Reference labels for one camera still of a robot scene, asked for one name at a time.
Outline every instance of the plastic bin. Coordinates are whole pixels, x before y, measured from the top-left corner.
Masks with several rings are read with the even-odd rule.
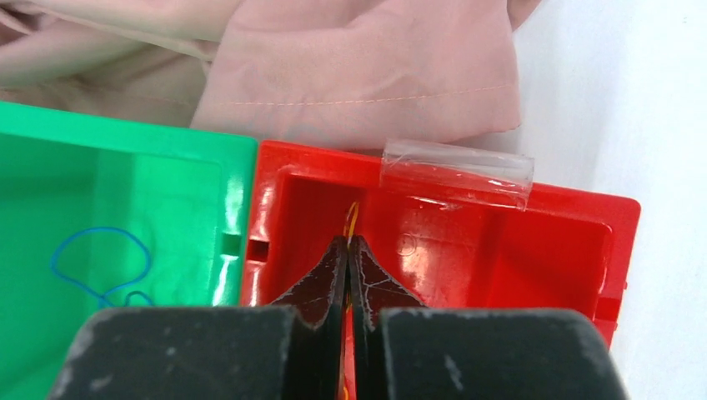
[[[434,182],[391,190],[380,186],[380,173],[380,158],[263,142],[241,303],[270,303],[297,282],[342,234],[358,202],[355,233],[427,305],[570,308],[611,342],[639,219],[636,201],[536,183],[520,211],[458,202],[468,195],[463,187]]]
[[[44,398],[98,309],[48,266],[85,228],[125,229],[147,246],[152,270],[128,290],[156,305],[236,304],[257,148],[245,137],[0,103],[0,398]],[[125,237],[96,232],[67,247],[59,268],[103,293],[135,278],[144,257]]]

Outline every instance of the red plastic tray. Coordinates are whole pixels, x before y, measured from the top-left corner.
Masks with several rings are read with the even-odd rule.
[[[461,189],[428,182],[405,194],[381,188],[380,166],[377,157],[263,142],[241,303],[270,303],[295,284],[359,202],[355,232],[430,307],[572,308],[611,342],[636,201],[536,183],[525,211],[461,203],[448,200]]]

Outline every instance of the seam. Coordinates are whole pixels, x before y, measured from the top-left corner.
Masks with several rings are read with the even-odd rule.
[[[0,88],[0,100],[6,102],[16,102],[18,100],[18,95],[12,90]]]
[[[180,106],[191,107],[191,108],[196,107],[195,104],[192,104],[190,102],[183,102],[180,100],[173,100],[171,98],[165,98],[165,97],[144,96],[142,94],[132,94],[132,93],[119,92],[117,90],[106,89],[105,87],[91,86],[91,85],[87,85],[85,83],[63,81],[60,84],[66,85],[69,87],[74,87],[74,88],[84,88],[87,90],[93,90],[93,91],[97,91],[97,92],[103,92],[103,93],[107,93],[107,94],[123,96],[126,98],[141,98],[143,100],[153,100],[153,101],[157,101],[157,102],[177,104]],[[56,88],[56,86],[53,86],[51,83],[40,83],[37,85],[37,87]],[[17,90],[22,90],[22,89],[21,88],[12,89],[9,87],[0,87],[0,93],[13,94],[13,91],[17,91]]]
[[[219,104],[214,104],[213,107],[223,107],[223,106],[276,106],[276,107],[297,107],[297,106],[333,106],[339,104],[361,104],[361,103],[383,103],[383,102],[400,102],[406,100],[419,100],[427,98],[443,98],[447,96],[458,96],[461,94],[475,93],[475,92],[485,92],[489,90],[496,90],[502,88],[509,88],[511,85],[501,85],[492,87],[480,87],[476,89],[463,90],[459,92],[448,92],[440,94],[428,94],[423,96],[410,96],[410,97],[389,97],[389,98],[375,98],[372,100],[341,100],[337,102],[221,102]]]
[[[112,90],[112,89],[106,89],[105,87],[98,87],[98,86],[92,86],[92,85],[87,85],[85,83],[80,83],[80,82],[66,82],[67,85],[69,86],[74,86],[77,88],[84,88],[88,90],[95,90],[98,92],[103,92],[103,93],[108,93],[108,94],[117,94],[120,96],[124,96],[127,98],[142,98],[145,100],[154,100],[154,101],[159,101],[159,102],[165,102],[165,103],[172,103],[172,104],[179,104],[182,106],[188,106],[188,107],[194,107],[194,105],[190,102],[182,102],[180,100],[173,100],[171,98],[165,98],[165,97],[154,97],[154,96],[145,96],[142,94],[132,94],[132,93],[126,93],[126,92],[119,92],[117,90]]]

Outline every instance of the stitching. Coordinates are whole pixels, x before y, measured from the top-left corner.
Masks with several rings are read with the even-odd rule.
[[[419,100],[427,98],[443,98],[446,96],[457,96],[460,94],[484,92],[488,90],[508,88],[511,85],[501,85],[492,87],[481,87],[478,89],[463,90],[461,92],[449,92],[440,94],[428,94],[424,96],[411,96],[411,97],[391,97],[391,98],[376,98],[373,100],[342,100],[338,102],[221,102],[219,104],[214,104],[214,107],[223,106],[277,106],[277,107],[287,107],[287,106],[333,106],[339,104],[361,104],[361,103],[382,103],[382,102],[399,102],[405,100]]]

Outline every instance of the yellow wire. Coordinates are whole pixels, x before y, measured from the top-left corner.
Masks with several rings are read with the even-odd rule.
[[[351,246],[351,238],[354,236],[356,220],[359,219],[359,202],[353,202],[346,214],[346,223],[343,225],[343,235],[346,237],[346,247]]]

